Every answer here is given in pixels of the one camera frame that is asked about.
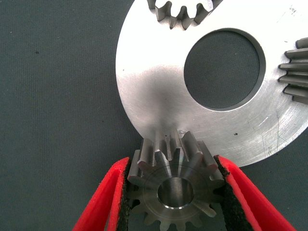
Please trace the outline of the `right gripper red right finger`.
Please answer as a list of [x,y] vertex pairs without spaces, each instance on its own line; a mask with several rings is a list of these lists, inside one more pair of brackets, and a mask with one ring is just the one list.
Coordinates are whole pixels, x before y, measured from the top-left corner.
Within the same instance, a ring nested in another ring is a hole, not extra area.
[[257,186],[232,161],[214,156],[224,179],[220,203],[228,231],[294,231]]

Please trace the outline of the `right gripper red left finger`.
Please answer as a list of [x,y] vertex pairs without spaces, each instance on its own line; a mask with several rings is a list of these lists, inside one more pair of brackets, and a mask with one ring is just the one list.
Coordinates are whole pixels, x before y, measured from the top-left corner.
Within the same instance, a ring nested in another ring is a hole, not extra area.
[[74,226],[74,231],[127,231],[127,174],[130,158],[115,162]]

